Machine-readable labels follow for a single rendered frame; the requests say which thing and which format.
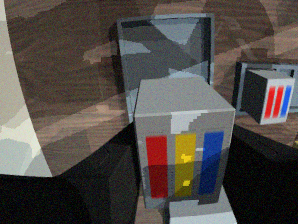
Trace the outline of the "beige flat panel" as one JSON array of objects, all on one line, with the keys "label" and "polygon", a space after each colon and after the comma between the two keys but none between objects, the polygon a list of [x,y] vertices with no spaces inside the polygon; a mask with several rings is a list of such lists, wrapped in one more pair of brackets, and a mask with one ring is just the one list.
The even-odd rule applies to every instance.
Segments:
[{"label": "beige flat panel", "polygon": [[52,177],[25,107],[11,47],[0,0],[0,173]]}]

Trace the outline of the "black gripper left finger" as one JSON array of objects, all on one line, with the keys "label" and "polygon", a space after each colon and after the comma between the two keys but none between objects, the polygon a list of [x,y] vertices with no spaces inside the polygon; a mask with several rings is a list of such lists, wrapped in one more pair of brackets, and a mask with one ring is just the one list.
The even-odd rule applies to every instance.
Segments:
[{"label": "black gripper left finger", "polygon": [[140,181],[132,121],[56,177],[0,173],[0,224],[134,224]]}]

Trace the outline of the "white box with red and blue stripes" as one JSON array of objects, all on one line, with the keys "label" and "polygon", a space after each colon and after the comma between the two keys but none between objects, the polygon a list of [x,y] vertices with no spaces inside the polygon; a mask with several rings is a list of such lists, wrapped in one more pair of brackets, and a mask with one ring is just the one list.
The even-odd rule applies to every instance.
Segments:
[{"label": "white box with red and blue stripes", "polygon": [[286,123],[295,79],[267,68],[246,68],[241,108],[259,125]]}]

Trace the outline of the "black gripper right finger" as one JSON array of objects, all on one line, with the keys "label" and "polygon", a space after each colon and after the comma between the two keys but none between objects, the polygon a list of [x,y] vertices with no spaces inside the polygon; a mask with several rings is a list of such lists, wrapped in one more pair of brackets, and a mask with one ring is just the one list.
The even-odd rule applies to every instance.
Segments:
[{"label": "black gripper right finger", "polygon": [[298,224],[298,149],[233,124],[223,190],[237,224]]}]

